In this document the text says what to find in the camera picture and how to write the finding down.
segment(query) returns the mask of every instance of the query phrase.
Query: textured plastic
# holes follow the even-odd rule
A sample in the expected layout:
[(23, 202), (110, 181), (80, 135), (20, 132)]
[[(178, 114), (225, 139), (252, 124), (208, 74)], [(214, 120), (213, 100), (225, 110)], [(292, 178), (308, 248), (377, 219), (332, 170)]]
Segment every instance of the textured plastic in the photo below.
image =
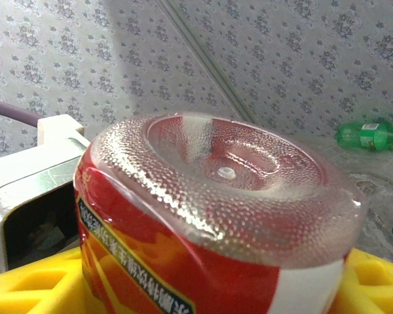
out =
[[(0, 314), (107, 314), (84, 280), (80, 257), (76, 248), (1, 274)], [(393, 314), (392, 263), (353, 249), (345, 269), (329, 314)]]
[(104, 274), (117, 302), (146, 313), (279, 313), (278, 292), (310, 272), (321, 313), (365, 217), (360, 191), (313, 151), (205, 114), (111, 126), (75, 189), (92, 290), (109, 299)]

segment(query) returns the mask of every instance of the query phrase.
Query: green bottle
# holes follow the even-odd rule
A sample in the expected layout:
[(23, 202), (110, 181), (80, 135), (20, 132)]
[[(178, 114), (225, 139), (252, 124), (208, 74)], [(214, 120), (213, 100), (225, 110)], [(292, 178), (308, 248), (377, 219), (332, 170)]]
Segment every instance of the green bottle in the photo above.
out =
[(393, 147), (393, 126), (387, 123), (340, 124), (335, 139), (342, 148), (387, 150)]

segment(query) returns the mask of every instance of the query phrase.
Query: yellow foam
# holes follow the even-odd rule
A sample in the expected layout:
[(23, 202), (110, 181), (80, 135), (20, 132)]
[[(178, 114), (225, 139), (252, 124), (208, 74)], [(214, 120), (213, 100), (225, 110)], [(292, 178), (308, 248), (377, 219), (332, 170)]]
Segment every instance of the yellow foam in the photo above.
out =
[[(81, 269), (80, 249), (0, 275), (0, 314), (105, 314)], [(393, 314), (393, 263), (352, 250), (329, 314)]]

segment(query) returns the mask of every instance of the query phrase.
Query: wallpaper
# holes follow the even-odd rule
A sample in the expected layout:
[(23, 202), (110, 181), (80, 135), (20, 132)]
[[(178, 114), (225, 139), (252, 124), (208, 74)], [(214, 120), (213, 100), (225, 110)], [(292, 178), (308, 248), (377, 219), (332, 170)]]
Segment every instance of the wallpaper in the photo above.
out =
[(257, 122), (393, 123), (393, 0), (165, 0)]
[[(302, 135), (393, 123), (393, 0), (0, 1), (0, 100), (68, 113), (89, 139), (155, 111)], [(0, 156), (34, 144), (0, 117)]]
[[(70, 114), (89, 139), (138, 113), (240, 118), (153, 1), (0, 1), (0, 100)], [(0, 117), (0, 156), (35, 143)]]

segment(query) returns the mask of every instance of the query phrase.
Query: green plastic bottle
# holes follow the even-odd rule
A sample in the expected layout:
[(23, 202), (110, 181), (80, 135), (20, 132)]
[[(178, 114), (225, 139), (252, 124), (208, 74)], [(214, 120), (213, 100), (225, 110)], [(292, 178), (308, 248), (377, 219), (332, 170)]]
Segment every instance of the green plastic bottle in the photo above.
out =
[(340, 124), (335, 139), (342, 148), (388, 150), (393, 147), (393, 126), (387, 123)]

